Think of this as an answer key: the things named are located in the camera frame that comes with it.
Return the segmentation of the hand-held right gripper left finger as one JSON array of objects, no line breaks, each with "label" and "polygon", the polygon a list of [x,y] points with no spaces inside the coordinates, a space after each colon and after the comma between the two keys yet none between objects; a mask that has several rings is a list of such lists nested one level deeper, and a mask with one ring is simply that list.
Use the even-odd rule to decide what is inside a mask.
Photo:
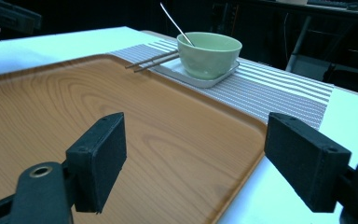
[{"label": "hand-held right gripper left finger", "polygon": [[66,150],[68,173],[76,177],[77,212],[103,211],[126,159],[123,112],[97,120]]}]

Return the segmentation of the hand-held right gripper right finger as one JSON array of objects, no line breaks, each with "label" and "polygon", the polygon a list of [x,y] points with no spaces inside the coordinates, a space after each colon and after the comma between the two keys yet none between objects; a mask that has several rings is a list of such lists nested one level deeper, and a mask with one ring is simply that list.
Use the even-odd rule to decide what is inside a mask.
[{"label": "hand-held right gripper right finger", "polygon": [[335,210],[337,178],[348,167],[351,152],[300,119],[271,112],[265,155],[313,212]]}]

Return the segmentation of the wooden tray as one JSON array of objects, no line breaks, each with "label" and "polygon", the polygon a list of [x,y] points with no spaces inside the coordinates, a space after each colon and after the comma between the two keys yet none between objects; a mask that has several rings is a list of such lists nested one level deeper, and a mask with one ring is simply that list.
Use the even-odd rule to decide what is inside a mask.
[{"label": "wooden tray", "polygon": [[0,199],[63,161],[96,120],[125,118],[127,159],[101,214],[76,224],[216,224],[263,155],[259,119],[105,54],[0,75]]}]

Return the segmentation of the brown chopstick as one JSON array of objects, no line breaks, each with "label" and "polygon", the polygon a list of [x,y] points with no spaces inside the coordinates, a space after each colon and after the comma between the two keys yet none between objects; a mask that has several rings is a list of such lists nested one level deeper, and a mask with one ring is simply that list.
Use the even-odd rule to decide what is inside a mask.
[{"label": "brown chopstick", "polygon": [[162,59],[164,59],[164,58],[172,57],[172,56],[174,56],[174,55],[176,55],[176,54],[179,55],[179,53],[178,53],[177,50],[170,51],[170,52],[166,52],[166,53],[160,54],[160,55],[158,55],[158,56],[154,56],[154,57],[152,57],[152,58],[149,58],[149,59],[146,59],[146,60],[142,60],[142,61],[137,62],[137,63],[132,63],[132,64],[129,64],[129,65],[126,65],[125,68],[126,68],[126,69],[129,69],[129,68],[135,67],[135,69],[137,69],[137,68],[140,68],[140,67],[143,67],[143,66],[147,66],[148,64],[151,64],[150,61],[152,61],[152,60],[153,60],[154,62],[157,62],[157,61],[162,60]]},{"label": "brown chopstick", "polygon": [[166,62],[175,60],[175,59],[177,59],[177,58],[179,58],[179,55],[178,55],[178,54],[176,54],[176,55],[174,55],[174,56],[172,56],[172,57],[164,58],[164,59],[159,60],[159,61],[157,61],[157,62],[154,62],[154,61],[152,60],[152,61],[150,61],[151,64],[148,64],[147,66],[143,66],[143,67],[134,69],[133,72],[134,72],[134,73],[138,73],[138,72],[144,71],[144,70],[146,70],[146,69],[149,69],[149,68],[158,66],[158,65],[160,65],[160,64],[162,64],[162,63],[166,63]]}]

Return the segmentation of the white square plate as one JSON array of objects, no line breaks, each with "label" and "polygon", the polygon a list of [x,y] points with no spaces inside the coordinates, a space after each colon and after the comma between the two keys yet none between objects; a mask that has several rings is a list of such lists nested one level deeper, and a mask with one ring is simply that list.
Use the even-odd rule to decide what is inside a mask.
[{"label": "white square plate", "polygon": [[167,63],[155,66],[154,70],[166,77],[174,78],[176,80],[185,82],[186,84],[189,84],[191,86],[208,89],[232,75],[239,66],[240,63],[236,61],[225,74],[210,80],[192,77],[182,66],[179,59],[175,59]]}]

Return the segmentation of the green bowl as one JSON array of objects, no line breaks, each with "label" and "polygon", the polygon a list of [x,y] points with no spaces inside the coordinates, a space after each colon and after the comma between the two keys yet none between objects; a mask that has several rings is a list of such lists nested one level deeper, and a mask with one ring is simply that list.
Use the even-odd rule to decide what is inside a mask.
[{"label": "green bowl", "polygon": [[182,66],[192,76],[213,80],[226,74],[239,58],[242,43],[230,36],[206,32],[176,37]]}]

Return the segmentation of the metal spoon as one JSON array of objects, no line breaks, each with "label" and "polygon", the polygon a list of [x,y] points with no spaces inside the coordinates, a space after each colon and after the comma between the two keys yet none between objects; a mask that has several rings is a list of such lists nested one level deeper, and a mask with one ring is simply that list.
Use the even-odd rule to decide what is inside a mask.
[{"label": "metal spoon", "polygon": [[180,28],[180,26],[175,22],[175,20],[172,18],[172,16],[170,15],[169,11],[166,9],[166,7],[163,5],[162,2],[159,3],[162,11],[164,12],[164,14],[167,16],[167,18],[171,21],[171,23],[173,24],[173,26],[179,31],[179,33],[183,36],[183,38],[187,41],[187,43],[193,47],[195,47],[194,43],[189,39],[189,37],[186,35],[185,32],[182,31],[182,29]]}]

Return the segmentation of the white table sheet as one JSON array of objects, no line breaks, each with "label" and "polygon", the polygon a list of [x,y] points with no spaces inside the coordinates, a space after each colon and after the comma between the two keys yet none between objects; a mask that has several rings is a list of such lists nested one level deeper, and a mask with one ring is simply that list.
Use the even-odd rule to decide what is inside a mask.
[{"label": "white table sheet", "polygon": [[[152,31],[129,27],[0,40],[0,74],[56,63],[164,39]],[[320,132],[352,152],[358,164],[358,93],[333,89]],[[338,224],[341,207],[332,214],[312,213],[266,159],[255,168],[228,211],[227,224]]]}]

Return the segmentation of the striped placemat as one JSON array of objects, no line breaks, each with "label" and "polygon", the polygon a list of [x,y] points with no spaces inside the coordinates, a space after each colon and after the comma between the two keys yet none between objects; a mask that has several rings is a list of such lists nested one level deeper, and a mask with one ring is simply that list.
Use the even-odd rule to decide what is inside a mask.
[{"label": "striped placemat", "polygon": [[[116,50],[113,54],[129,63],[137,63],[175,49],[171,40],[159,40]],[[315,129],[320,127],[334,89],[332,84],[247,60],[238,62],[240,66],[232,75],[208,89],[166,77],[154,67],[147,70],[263,121],[268,119],[269,113],[278,112],[301,119]]]}]

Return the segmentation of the desk with white legs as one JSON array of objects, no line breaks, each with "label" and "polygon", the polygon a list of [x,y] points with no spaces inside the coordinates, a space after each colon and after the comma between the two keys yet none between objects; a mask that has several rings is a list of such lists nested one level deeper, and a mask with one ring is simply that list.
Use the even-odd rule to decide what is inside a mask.
[{"label": "desk with white legs", "polygon": [[358,12],[269,0],[241,0],[233,34],[241,57],[321,80],[358,71]]}]

